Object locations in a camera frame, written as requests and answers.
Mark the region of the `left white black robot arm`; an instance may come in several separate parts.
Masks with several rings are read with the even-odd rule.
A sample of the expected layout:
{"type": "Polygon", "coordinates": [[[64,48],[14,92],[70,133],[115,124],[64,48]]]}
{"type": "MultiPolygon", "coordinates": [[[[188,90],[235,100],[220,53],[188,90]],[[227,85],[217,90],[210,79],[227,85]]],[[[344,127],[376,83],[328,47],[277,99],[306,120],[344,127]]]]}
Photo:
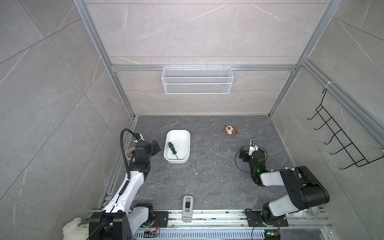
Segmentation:
{"type": "Polygon", "coordinates": [[[142,225],[150,226],[154,222],[152,204],[138,204],[132,211],[129,209],[151,170],[151,158],[161,151],[161,147],[157,141],[145,141],[130,129],[121,131],[120,141],[126,176],[108,205],[91,216],[89,240],[132,240],[142,225]],[[125,132],[130,133],[136,143],[131,160],[127,160],[123,144],[125,132]]]}

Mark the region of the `green handled screwdriver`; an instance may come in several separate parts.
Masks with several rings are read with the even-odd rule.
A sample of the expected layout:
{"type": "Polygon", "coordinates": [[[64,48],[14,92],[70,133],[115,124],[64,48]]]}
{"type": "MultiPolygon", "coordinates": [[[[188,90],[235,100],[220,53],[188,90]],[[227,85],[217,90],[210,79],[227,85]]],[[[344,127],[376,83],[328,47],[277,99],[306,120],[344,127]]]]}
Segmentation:
{"type": "Polygon", "coordinates": [[[177,156],[177,151],[176,151],[176,149],[175,149],[173,143],[172,143],[172,142],[168,142],[168,146],[169,146],[170,150],[172,151],[173,155],[175,155],[175,157],[176,157],[177,160],[178,160],[179,158],[178,158],[178,156],[177,156]]]}

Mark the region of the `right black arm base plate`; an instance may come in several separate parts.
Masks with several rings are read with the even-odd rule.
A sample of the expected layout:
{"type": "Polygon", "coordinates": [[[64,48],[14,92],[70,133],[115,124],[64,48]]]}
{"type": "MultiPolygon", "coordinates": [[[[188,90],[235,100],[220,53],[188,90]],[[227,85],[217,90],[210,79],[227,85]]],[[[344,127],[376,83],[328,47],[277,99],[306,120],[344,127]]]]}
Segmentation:
{"type": "Polygon", "coordinates": [[[288,221],[285,215],[276,217],[268,210],[254,211],[245,209],[244,211],[249,227],[288,227],[288,221]]]}

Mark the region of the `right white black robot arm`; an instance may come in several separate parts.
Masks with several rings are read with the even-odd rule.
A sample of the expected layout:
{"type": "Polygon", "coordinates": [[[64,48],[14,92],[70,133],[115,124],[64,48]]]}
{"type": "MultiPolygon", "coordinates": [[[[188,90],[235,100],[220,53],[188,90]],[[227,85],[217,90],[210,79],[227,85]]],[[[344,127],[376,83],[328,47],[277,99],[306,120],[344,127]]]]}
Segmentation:
{"type": "Polygon", "coordinates": [[[258,146],[256,140],[241,147],[235,158],[249,164],[247,172],[259,187],[283,186],[287,194],[263,205],[258,224],[274,226],[282,222],[291,213],[327,204],[330,195],[326,188],[306,166],[268,171],[266,169],[267,151],[258,146]]]}

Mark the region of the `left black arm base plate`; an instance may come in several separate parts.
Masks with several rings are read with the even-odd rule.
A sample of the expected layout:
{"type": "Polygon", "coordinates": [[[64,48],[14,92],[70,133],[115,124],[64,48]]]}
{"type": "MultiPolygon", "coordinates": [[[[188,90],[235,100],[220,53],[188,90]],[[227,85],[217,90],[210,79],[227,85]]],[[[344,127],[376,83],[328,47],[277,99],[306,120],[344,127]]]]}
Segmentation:
{"type": "Polygon", "coordinates": [[[149,213],[148,219],[148,228],[166,228],[169,221],[169,212],[168,211],[155,211],[149,213]]]}

